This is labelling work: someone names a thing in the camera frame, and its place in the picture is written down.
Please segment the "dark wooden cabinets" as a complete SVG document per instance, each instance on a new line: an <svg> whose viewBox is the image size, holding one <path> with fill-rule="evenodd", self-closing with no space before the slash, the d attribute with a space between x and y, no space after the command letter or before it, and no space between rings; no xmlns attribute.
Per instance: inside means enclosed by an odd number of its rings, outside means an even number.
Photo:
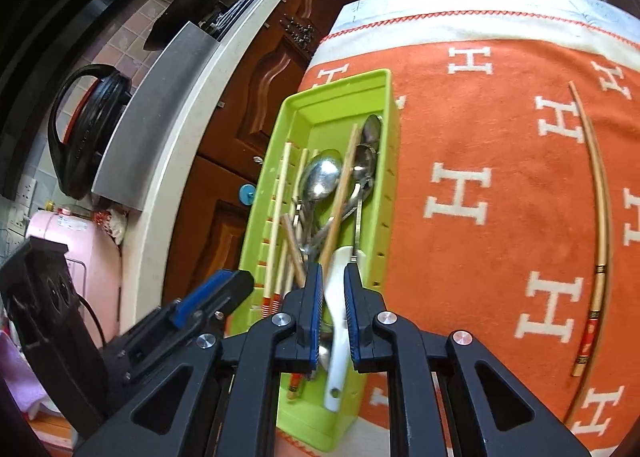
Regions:
<svg viewBox="0 0 640 457"><path fill-rule="evenodd" d="M239 264L248 219L241 187L258 179L282 102L341 8L357 0L282 0L232 73L183 186L162 301L185 297L217 269Z"/></svg>

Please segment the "light bamboo chopstick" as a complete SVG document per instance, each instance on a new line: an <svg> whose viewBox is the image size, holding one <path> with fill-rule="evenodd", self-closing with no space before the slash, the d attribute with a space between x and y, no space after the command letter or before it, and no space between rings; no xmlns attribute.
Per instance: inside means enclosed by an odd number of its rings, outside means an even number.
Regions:
<svg viewBox="0 0 640 457"><path fill-rule="evenodd" d="M291 202L290 202L290 211L288 211L288 214L290 214L290 217L292 218L292 222L294 225L296 225L298 222L297 214L298 214L299 183L300 183L300 179L302 178L302 173L303 173L304 166L306 164L307 156L308 156L308 149L304 148L302 150L302 153L300 154L299 162L297 165L297 170L294 178L294 185L292 189L292 196L291 196ZM277 302L281 300L282 295L285 294L285 291L288 290L289 287L291 287L291 285L288 283L288 280L290 279L290 277L288 277L288 262L286 261L287 259L288 259L288 243L286 241L283 241L280 261L278 265L276 292L274 292L274 297L273 297L273 299L275 299Z"/></svg>

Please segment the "white countertop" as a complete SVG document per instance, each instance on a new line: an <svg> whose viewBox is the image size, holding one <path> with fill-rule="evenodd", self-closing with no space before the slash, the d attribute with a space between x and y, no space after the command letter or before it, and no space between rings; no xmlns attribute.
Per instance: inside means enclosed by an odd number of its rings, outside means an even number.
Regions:
<svg viewBox="0 0 640 457"><path fill-rule="evenodd" d="M235 68L280 1L256 0L244 10L179 108L160 150L143 209L129 213L122 240L121 333L162 301L172 230L198 146Z"/></svg>

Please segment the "brown wooden chopstick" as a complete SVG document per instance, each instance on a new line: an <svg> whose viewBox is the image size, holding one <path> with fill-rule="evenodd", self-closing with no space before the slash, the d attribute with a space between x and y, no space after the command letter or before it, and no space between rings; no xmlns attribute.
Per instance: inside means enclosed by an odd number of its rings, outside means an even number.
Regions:
<svg viewBox="0 0 640 457"><path fill-rule="evenodd" d="M319 264L322 267L323 276L329 274L329 265L332 258L332 253L335 250L338 233L340 232L343 206L345 199L347 198L347 191L349 190L350 174L352 174L352 166L354 165L355 151L358 145L360 137L360 126L355 124L352 127L352 133L349 136L349 142L344 158L343 171L341 178L338 181L338 185L335 191L335 196L331 209L331 223L329 224L328 235L326 235L326 241L324 242L323 249L320 253Z"/></svg>

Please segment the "short brown wooden stick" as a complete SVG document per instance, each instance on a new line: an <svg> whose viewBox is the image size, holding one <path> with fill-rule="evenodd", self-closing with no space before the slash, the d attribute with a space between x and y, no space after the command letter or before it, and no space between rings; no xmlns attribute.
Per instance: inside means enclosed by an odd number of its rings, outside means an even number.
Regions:
<svg viewBox="0 0 640 457"><path fill-rule="evenodd" d="M285 232L286 242L288 243L288 252L290 252L293 264L294 278L299 288L306 285L306 271L302 252L295 236L292 218L288 214L283 214L280 218L281 225Z"/></svg>

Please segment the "black pan on wall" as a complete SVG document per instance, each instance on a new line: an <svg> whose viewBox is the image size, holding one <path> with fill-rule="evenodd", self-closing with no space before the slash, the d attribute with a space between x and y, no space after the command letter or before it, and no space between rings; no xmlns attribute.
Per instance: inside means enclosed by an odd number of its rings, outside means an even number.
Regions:
<svg viewBox="0 0 640 457"><path fill-rule="evenodd" d="M65 94L81 78L94 79L82 96L65 134L56 120ZM105 149L131 98L131 80L111 65L89 64L73 72L60 86L51 107L47 133L50 156L62 193L80 200L89 194Z"/></svg>

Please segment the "pink rice cooker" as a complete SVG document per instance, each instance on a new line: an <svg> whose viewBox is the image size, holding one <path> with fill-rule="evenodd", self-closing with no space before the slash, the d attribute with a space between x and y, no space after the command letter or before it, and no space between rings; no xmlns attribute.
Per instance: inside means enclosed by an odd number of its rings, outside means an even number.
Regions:
<svg viewBox="0 0 640 457"><path fill-rule="evenodd" d="M70 276L78 295L96 313L106 341L119 333L122 259L112 238L84 218L38 211L30 219L27 236L64 243Z"/></svg>

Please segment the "large steel spoon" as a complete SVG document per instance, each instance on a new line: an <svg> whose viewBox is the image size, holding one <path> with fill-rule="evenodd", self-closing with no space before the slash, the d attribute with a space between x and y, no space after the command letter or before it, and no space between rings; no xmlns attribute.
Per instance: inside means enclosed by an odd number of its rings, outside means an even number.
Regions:
<svg viewBox="0 0 640 457"><path fill-rule="evenodd" d="M299 224L302 235L298 242L300 252L309 255L309 243L314 225L314 207L320 201L329 197L337 188L343 169L343 158L335 149L325 149L311 159L302 175L302 190L299 194L300 209Z"/></svg>

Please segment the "blue cabinet knob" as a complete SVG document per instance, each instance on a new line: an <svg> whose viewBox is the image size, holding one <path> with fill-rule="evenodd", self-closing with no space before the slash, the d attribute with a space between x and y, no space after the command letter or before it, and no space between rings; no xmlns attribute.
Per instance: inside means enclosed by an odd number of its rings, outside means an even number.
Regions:
<svg viewBox="0 0 640 457"><path fill-rule="evenodd" d="M243 206L253 206L256 187L253 184L243 184L239 189L239 200Z"/></svg>

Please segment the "small steel spoon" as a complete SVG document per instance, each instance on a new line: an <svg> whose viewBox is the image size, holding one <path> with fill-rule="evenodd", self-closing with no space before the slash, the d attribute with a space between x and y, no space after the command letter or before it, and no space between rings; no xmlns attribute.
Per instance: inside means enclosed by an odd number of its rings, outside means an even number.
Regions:
<svg viewBox="0 0 640 457"><path fill-rule="evenodd" d="M369 180L373 177L376 168L375 150L367 144L359 144L355 150L354 169L352 175L354 180L359 184L358 198L355 211L354 222L354 239L352 240L352 263L358 263L358 253L361 236L362 207L364 200L364 190L369 184Z"/></svg>

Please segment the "orange H-pattern blanket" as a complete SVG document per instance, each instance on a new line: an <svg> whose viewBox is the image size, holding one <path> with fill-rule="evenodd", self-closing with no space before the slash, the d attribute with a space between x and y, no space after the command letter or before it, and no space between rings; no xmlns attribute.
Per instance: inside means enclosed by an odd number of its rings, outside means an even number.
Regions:
<svg viewBox="0 0 640 457"><path fill-rule="evenodd" d="M639 19L599 0L358 0L303 88L386 69L387 306L472 333L595 456L639 417Z"/></svg>

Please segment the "white ceramic spoon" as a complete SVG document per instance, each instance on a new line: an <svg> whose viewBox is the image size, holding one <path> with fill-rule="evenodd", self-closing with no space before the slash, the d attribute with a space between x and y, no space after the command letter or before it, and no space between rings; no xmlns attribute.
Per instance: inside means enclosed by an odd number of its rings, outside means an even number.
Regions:
<svg viewBox="0 0 640 457"><path fill-rule="evenodd" d="M324 299L333 325L324 407L334 413L338 413L341 408L347 367L350 361L344 286L344 270L350 261L352 261L352 247L344 246L335 250L324 285Z"/></svg>

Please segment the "red-patterned light chopstick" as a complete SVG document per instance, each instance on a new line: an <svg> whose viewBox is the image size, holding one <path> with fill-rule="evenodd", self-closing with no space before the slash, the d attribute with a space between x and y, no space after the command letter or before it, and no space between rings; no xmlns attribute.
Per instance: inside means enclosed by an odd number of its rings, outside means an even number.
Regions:
<svg viewBox="0 0 640 457"><path fill-rule="evenodd" d="M278 176L278 185L276 189L276 198L274 198L273 214L271 221L269 249L265 273L264 292L262 292L262 316L267 317L271 311L271 298L274 279L274 266L276 265L276 251L278 241L278 228L281 213L283 194L286 186L286 177L288 176L288 160L290 160L292 145L286 142L283 149L280 172Z"/></svg>

